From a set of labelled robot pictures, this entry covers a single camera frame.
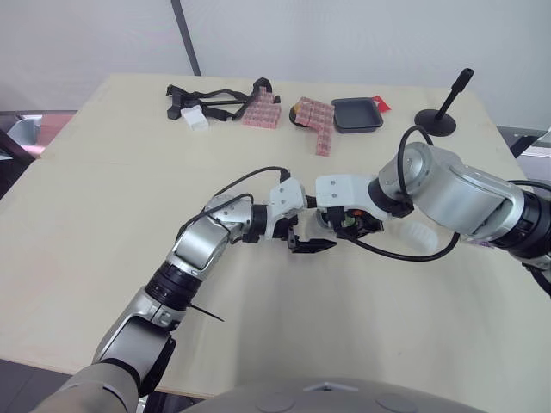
white wall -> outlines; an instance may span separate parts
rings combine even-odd
[[[449,87],[504,126],[551,124],[551,0],[183,0],[210,76]]]
[[[551,0],[183,0],[204,75],[469,88],[551,124]],[[76,109],[113,71],[191,74],[170,0],[2,0],[0,111]]]
[[[169,0],[0,1],[0,111],[78,109],[115,71],[192,73]]]

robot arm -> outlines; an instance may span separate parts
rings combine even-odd
[[[424,143],[404,150],[404,196],[397,158],[378,176],[321,176],[316,199],[322,217],[339,235],[356,238],[371,222],[402,218],[411,201],[439,225],[480,242],[506,250],[528,270],[541,272],[551,282],[551,204],[517,185],[463,164],[450,151]]]
[[[163,264],[101,340],[92,364],[36,411],[134,412],[138,397],[152,392],[163,376],[176,346],[170,333],[226,246],[279,237],[278,223],[305,207],[306,193],[294,178],[270,191],[268,205],[252,205],[244,196],[214,196],[180,230]]]
[[[378,176],[319,177],[315,200],[290,177],[270,191],[267,205],[253,205],[245,195],[214,196],[181,229],[164,263],[102,339],[93,364],[36,411],[134,412],[138,396],[153,391],[164,373],[176,345],[170,333],[229,243],[279,238],[303,253],[336,244],[300,242],[294,235],[297,214],[307,207],[317,207],[338,237],[350,239],[382,231],[385,221],[406,216],[414,203],[438,224],[509,251],[551,282],[549,201],[433,146],[409,144],[404,159],[403,185],[395,158]]]

black strap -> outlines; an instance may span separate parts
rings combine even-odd
[[[220,89],[207,93],[197,91],[188,92],[182,88],[178,88],[173,84],[169,84],[169,86],[166,88],[166,95],[172,96],[172,106],[167,110],[167,115],[169,119],[176,120],[180,118],[181,110],[183,108],[191,108],[195,105],[201,105],[202,112],[205,116],[223,121],[226,121],[229,118],[232,118],[232,120],[237,120],[241,118],[241,116],[243,116],[245,110],[258,96],[258,93],[260,92],[260,88],[262,86],[266,88],[266,91],[272,91],[272,85],[265,77],[260,77],[254,84],[252,84],[252,92],[250,95],[246,95],[245,93],[231,89]],[[209,102],[204,102],[201,100],[201,98],[215,97],[222,94],[230,95],[234,99],[244,102],[241,108],[239,108],[239,110],[235,114],[232,114],[231,112],[228,112],[224,109],[211,108],[210,106],[208,106]]]

white plastic part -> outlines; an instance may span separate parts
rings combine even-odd
[[[376,176],[372,175],[326,175],[316,179],[316,202],[318,208],[343,207],[344,211],[359,209],[375,218],[386,221],[390,213],[381,210],[369,197],[368,186]]]
[[[438,247],[438,235],[421,222],[394,220],[387,225],[387,230],[421,254],[432,254]]]
[[[184,108],[180,112],[192,131],[208,129],[208,120],[203,114],[201,106],[195,105],[191,108]]]
[[[266,238],[272,238],[276,222],[281,218],[291,218],[306,208],[306,191],[294,178],[273,187],[269,191],[267,206]]]
[[[322,224],[318,218],[318,212],[311,213],[306,219],[306,225],[304,225],[305,239],[311,238],[325,238],[331,241],[336,241],[335,231],[329,226]]]

red tag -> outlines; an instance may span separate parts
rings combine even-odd
[[[381,112],[382,114],[390,110],[390,106],[388,106],[379,95],[373,96],[372,99],[377,103],[377,108],[379,109],[379,112]]]

